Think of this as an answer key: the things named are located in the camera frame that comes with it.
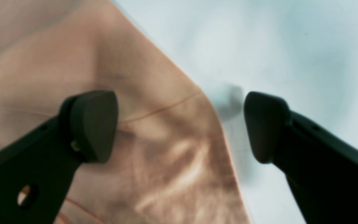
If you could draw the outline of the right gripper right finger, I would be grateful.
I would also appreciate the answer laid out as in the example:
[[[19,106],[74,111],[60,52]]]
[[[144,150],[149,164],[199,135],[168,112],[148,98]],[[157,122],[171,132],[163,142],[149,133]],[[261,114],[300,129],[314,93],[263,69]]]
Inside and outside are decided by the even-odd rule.
[[[251,91],[244,118],[255,159],[286,176],[308,224],[358,224],[358,149],[273,95]]]

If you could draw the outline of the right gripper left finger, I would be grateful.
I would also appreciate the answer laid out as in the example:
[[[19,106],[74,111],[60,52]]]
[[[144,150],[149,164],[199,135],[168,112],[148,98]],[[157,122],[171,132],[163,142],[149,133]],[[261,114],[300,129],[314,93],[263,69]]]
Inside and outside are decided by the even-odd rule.
[[[117,123],[115,93],[91,91],[0,150],[0,224],[52,224],[78,167],[110,158]]]

